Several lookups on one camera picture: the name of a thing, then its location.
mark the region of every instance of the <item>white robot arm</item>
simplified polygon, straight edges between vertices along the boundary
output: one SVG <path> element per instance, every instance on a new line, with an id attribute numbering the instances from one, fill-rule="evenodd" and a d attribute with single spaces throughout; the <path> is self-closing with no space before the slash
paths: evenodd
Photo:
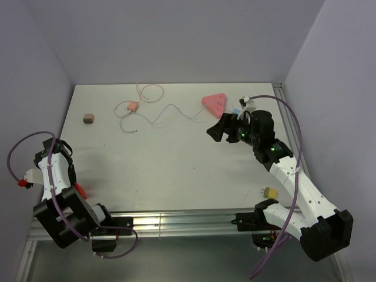
<path id="1" fill-rule="evenodd" d="M 43 142 L 43 146 L 44 150 L 35 155 L 34 164 L 37 169 L 28 170 L 19 185 L 27 189 L 33 184 L 43 185 L 42 200 L 33 208 L 33 213 L 60 248 L 66 248 L 79 238 L 89 241 L 85 237 L 88 234 L 114 235 L 117 234 L 117 228 L 130 229 L 118 227 L 119 223 L 112 218 L 105 206 L 99 203 L 90 206 L 86 202 L 86 195 L 82 194 L 76 181 L 71 158 L 73 151 L 66 142 L 56 139 L 54 147 L 51 148 L 52 138 L 50 138 Z M 68 215 L 62 214 L 63 211 L 68 210 L 71 210 Z M 129 221 L 128 226 L 132 227 L 133 219 Z M 130 231 L 125 231 L 124 234 L 130 235 Z M 95 253 L 111 252 L 115 249 L 117 240 L 91 240 L 91 244 Z"/>
<path id="2" fill-rule="evenodd" d="M 270 112 L 255 110 L 256 106 L 249 97 L 241 98 L 240 104 L 243 110 L 247 108 L 249 118 L 244 115 L 246 111 L 241 116 L 224 113 L 207 133 L 217 142 L 221 141 L 223 133 L 227 133 L 226 141 L 229 143 L 242 141 L 252 146 L 256 159 L 282 183 L 292 197 L 298 173 L 297 205 L 303 216 L 293 213 L 286 232 L 300 240 L 309 258 L 319 261 L 347 247 L 353 227 L 351 214 L 347 210 L 339 211 L 300 168 L 296 169 L 297 161 L 292 151 L 275 138 Z M 237 214 L 232 223 L 237 225 L 238 231 L 265 230 L 270 226 L 281 228 L 288 214 L 289 210 L 278 201 L 269 199 L 257 204 L 253 213 Z"/>

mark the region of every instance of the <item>white tabletop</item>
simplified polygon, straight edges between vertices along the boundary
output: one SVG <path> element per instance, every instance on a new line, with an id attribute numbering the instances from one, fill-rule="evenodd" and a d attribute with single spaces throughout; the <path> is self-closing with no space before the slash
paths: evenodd
<path id="1" fill-rule="evenodd" d="M 162 86 L 164 98 L 141 103 L 138 113 L 155 119 L 174 103 L 193 116 L 202 108 L 202 97 L 221 92 L 230 110 L 240 108 L 239 99 L 246 95 L 274 96 L 269 83 Z M 159 94 L 154 86 L 144 92 L 150 99 Z M 78 85 L 68 110 L 61 139 L 74 150 L 77 179 L 90 204 L 102 203 L 114 212 L 245 208 L 265 200 L 261 189 L 272 187 L 278 190 L 277 200 L 290 206 L 291 197 L 255 159 L 252 147 L 229 144 L 225 136 L 216 143 L 206 134 L 218 121 L 206 109 L 192 121 L 170 107 L 157 125 L 131 115 L 124 120 L 124 128 L 138 132 L 129 134 L 121 131 L 119 118 L 113 114 L 122 100 L 138 100 L 135 85 Z M 272 113 L 276 137 L 288 144 L 277 102 L 255 102 L 258 109 Z M 94 124 L 83 124 L 85 113 L 94 114 Z"/>

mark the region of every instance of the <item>small yellow object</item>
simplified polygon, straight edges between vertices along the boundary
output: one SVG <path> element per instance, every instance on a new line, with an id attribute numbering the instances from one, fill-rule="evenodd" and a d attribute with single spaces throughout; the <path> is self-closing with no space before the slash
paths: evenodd
<path id="1" fill-rule="evenodd" d="M 268 199 L 276 199 L 278 195 L 278 191 L 276 189 L 266 187 L 264 191 L 264 198 Z"/>

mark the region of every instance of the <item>gray wall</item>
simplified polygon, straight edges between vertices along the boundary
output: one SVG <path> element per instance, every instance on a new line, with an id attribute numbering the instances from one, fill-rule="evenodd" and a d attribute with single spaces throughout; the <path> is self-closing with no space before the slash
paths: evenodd
<path id="1" fill-rule="evenodd" d="M 282 82 L 324 0 L 23 0 L 75 84 Z"/>
<path id="2" fill-rule="evenodd" d="M 376 276 L 375 15 L 374 0 L 326 0 L 285 85 L 313 180 L 354 216 L 356 281 Z"/>
<path id="3" fill-rule="evenodd" d="M 28 133 L 60 132 L 72 86 L 21 0 L 1 2 L 0 34 L 0 280 L 8 282 L 15 277 L 41 190 L 17 186 L 6 155 Z M 15 153 L 12 165 L 19 177 L 33 168 L 43 139 L 36 137 Z"/>

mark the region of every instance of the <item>pink triangular object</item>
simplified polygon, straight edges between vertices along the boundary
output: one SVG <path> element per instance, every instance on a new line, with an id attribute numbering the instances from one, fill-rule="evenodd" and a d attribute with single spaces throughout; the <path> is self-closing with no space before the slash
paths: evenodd
<path id="1" fill-rule="evenodd" d="M 226 94 L 219 93 L 202 98 L 201 103 L 217 119 L 220 119 L 226 104 Z"/>

